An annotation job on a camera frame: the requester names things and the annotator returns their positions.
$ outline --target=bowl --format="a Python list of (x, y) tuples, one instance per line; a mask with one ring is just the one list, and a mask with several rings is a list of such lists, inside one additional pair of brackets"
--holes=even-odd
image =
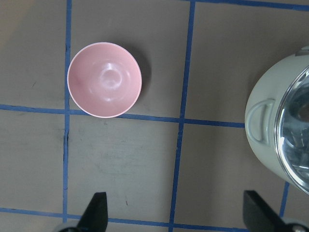
[(74, 102), (95, 117), (125, 113), (141, 90), (136, 60), (114, 43), (93, 43), (80, 50), (70, 63), (67, 79)]

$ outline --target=glass lid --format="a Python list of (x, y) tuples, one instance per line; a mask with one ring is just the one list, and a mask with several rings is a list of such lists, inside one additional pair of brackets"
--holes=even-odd
[(309, 67), (289, 86), (275, 121), (275, 143), (286, 174), (309, 194)]

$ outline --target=pot handle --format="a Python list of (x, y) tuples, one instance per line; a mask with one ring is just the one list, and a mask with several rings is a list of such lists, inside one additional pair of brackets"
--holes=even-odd
[[(267, 145), (269, 146), (269, 134), (268, 134), (268, 128), (269, 128), (269, 121), (270, 121), (270, 115), (271, 115), (271, 111), (272, 111), (272, 107), (275, 103), (275, 100), (273, 99), (266, 99), (264, 101), (261, 101), (257, 104), (255, 104), (248, 112), (247, 114), (247, 117), (245, 119), (245, 129), (246, 129), (246, 132), (247, 132), (247, 135), (248, 137), (258, 143), (258, 144), (263, 144), (263, 145)], [(264, 133), (263, 133), (263, 137), (261, 140), (258, 140), (256, 139), (253, 135), (252, 135), (252, 132), (251, 132), (251, 119), (252, 119), (252, 116), (254, 115), (255, 111), (257, 109), (259, 109), (260, 107), (262, 106), (266, 106), (267, 109), (265, 110), (265, 119), (266, 119), (266, 128), (263, 130)]]

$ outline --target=grid line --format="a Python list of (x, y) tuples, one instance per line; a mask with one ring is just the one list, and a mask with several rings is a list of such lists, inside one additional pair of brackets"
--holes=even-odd
[(191, 48), (192, 48), (192, 38), (193, 38), (194, 14), (195, 14), (195, 2), (192, 1), (190, 2), (190, 9), (189, 9), (187, 45), (186, 45), (185, 65), (184, 65), (184, 73), (183, 73), (182, 101), (181, 101), (181, 106), (180, 106), (180, 116), (179, 116), (180, 121), (179, 121), (179, 126), (178, 126), (173, 189), (172, 189), (170, 215), (169, 215), (169, 223), (170, 223), (169, 232), (173, 232), (173, 228), (174, 228), (173, 226), (174, 226), (174, 219), (175, 219), (179, 168), (180, 168), (180, 159), (181, 159), (182, 142), (183, 142), (184, 116), (185, 116), (185, 107), (186, 107), (186, 102), (187, 102), (188, 82), (189, 82), (189, 73), (190, 73), (190, 59), (191, 59)]
[(289, 193), (289, 187), (290, 187), (290, 184), (288, 182), (285, 182), (284, 189), (283, 189), (283, 195), (282, 195), (282, 201), (281, 201), (281, 207), (280, 207), (280, 212), (279, 212), (279, 216), (281, 218), (284, 216), (286, 201), (287, 201), (288, 193)]
[[(44, 216), (52, 218), (63, 218), (61, 213), (43, 212), (35, 210), (24, 210), (24, 209), (11, 209), (11, 208), (0, 208), (2, 213), (12, 213), (12, 214), (24, 214), (33, 216)], [(68, 219), (79, 220), (81, 215), (67, 214)], [(130, 220), (130, 219), (120, 219), (120, 218), (108, 218), (110, 223), (121, 223), (121, 224), (131, 224), (131, 225), (143, 225), (143, 226), (156, 226), (156, 227), (169, 227), (170, 223), (167, 222), (156, 222), (156, 221), (142, 221), (142, 220)], [(201, 226), (201, 225), (188, 225), (188, 224), (173, 224), (174, 228), (190, 229), (190, 230), (204, 230), (204, 231), (222, 231), (222, 232), (247, 232), (247, 229), (242, 228), (229, 228), (229, 227), (215, 227), (215, 226)]]
[[(4, 105), (4, 104), (0, 104), (0, 110), (19, 111), (19, 112), (28, 112), (28, 113), (41, 113), (41, 114), (60, 114), (60, 115), (70, 114), (70, 115), (91, 116), (82, 110), (48, 109), (48, 108), (13, 106), (13, 105)], [(116, 118), (158, 121), (158, 122), (173, 122), (173, 123), (180, 122), (180, 119), (177, 117), (159, 117), (159, 116), (134, 115), (134, 114), (123, 114), (123, 115), (117, 116)], [(189, 118), (184, 118), (183, 123), (184, 124), (205, 125), (205, 126), (217, 126), (217, 127), (235, 127), (235, 128), (245, 127), (245, 124), (241, 122), (223, 122), (223, 121), (211, 121), (211, 120), (189, 119)]]
[(67, 0), (66, 11), (66, 52), (65, 52), (65, 73), (64, 73), (64, 136), (63, 136), (63, 202), (62, 202), (62, 221), (68, 219), (68, 166), (69, 166), (69, 131), (70, 131), (70, 93), (68, 89), (67, 74), (70, 65), (71, 53), (71, 15), (72, 0)]
[(267, 7), (294, 11), (309, 11), (309, 5), (300, 4), (288, 4), (278, 2), (267, 2), (267, 1), (251, 1), (251, 0), (183, 0), (190, 2), (204, 2), (204, 3), (225, 3), (231, 5), (240, 6), (253, 6), (253, 7)]

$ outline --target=gray floor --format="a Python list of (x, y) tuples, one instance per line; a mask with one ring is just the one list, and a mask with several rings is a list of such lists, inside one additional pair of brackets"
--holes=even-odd
[[(52, 231), (77, 219), (96, 191), (108, 194), (108, 232), (167, 232), (169, 226), (174, 232), (236, 232), (245, 228), (245, 189), (256, 190), (277, 213), (285, 209), (285, 217), (309, 223), (308, 195), (290, 186), (284, 208), (285, 182), (257, 160), (242, 127), (259, 77), (309, 44), (309, 12), (282, 9), (286, 4), (192, 6), (182, 0), (73, 0), (67, 12), (64, 0), (1, 1), (2, 232)], [(189, 17), (194, 29), (185, 118), (196, 121), (184, 124), (177, 182)], [(98, 119), (65, 107), (66, 40), (71, 59), (95, 42), (132, 53), (143, 87), (128, 115)], [(70, 109), (79, 109), (72, 100)]]

